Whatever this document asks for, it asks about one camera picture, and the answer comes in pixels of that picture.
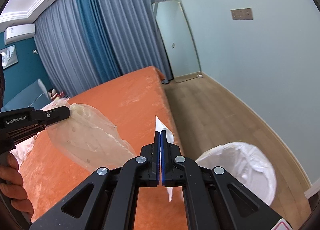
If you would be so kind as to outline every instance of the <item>orange blanket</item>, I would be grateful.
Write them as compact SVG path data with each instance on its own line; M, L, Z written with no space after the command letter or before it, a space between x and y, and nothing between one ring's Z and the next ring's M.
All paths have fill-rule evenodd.
M79 94L69 103L88 104L97 108L117 125L120 137L128 141L137 154L142 146L153 142L157 115L173 132L175 144L182 151L159 76L162 74L156 68L144 68ZM35 209L32 221L90 174L61 154L50 142L46 131L36 139L20 172ZM180 188L174 188L171 202L162 186L140 188L134 229L188 229Z

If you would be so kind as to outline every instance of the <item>human hand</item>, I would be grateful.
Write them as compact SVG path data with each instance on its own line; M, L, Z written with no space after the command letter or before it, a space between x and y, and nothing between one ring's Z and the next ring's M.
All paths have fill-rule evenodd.
M28 194L23 188L23 179L18 172L19 164L17 159L12 153L7 156L8 167L0 165L0 178L10 181L11 185L1 183L1 192L12 198L11 205L18 211L26 212L30 219L33 216L33 206L30 200L28 200Z

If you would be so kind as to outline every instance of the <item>gray curtain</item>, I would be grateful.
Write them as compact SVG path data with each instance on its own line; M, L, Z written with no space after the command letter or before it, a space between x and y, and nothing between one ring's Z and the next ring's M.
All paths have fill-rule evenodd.
M75 96L99 84L76 0L57 0L36 20L35 42L53 86Z
M156 66L172 79L151 4L163 0L98 0L110 42L123 73Z

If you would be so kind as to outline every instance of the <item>wall switch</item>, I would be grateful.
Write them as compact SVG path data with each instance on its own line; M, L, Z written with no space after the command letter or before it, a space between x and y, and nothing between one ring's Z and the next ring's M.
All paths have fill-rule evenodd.
M253 20L251 8L231 10L231 14L234 20Z

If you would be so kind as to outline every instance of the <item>air conditioner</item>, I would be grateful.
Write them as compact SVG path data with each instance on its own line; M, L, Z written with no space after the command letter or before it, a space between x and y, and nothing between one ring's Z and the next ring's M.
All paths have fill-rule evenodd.
M10 44L23 39L30 39L36 34L34 23L9 27L4 31L4 44Z

